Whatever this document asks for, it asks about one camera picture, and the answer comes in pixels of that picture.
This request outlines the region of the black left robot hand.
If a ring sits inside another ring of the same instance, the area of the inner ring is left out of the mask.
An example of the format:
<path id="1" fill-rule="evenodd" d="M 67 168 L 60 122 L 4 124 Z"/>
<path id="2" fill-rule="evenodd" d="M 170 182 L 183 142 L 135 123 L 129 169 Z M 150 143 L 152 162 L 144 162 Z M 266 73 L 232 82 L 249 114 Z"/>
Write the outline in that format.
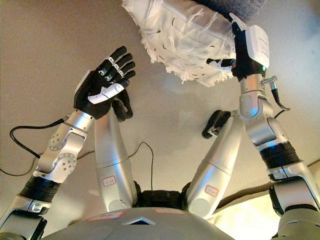
<path id="1" fill-rule="evenodd" d="M 135 76 L 135 62 L 125 46 L 117 48 L 95 70 L 89 71 L 75 90 L 73 107 L 94 119 L 104 117 L 111 108 L 119 121 L 132 118 L 126 88 Z"/>

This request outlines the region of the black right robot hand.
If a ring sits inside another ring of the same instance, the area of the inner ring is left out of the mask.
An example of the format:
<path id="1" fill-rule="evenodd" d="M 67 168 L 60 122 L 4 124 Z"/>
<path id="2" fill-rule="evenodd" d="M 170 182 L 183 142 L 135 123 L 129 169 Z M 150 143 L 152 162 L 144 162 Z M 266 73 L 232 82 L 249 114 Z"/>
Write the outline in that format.
<path id="1" fill-rule="evenodd" d="M 247 26 L 233 13 L 229 13 L 229 16 L 234 35 L 235 58 L 208 58 L 206 63 L 213 68 L 231 72 L 239 81 L 254 74 L 265 77 L 270 65 L 267 33 L 258 25 Z"/>

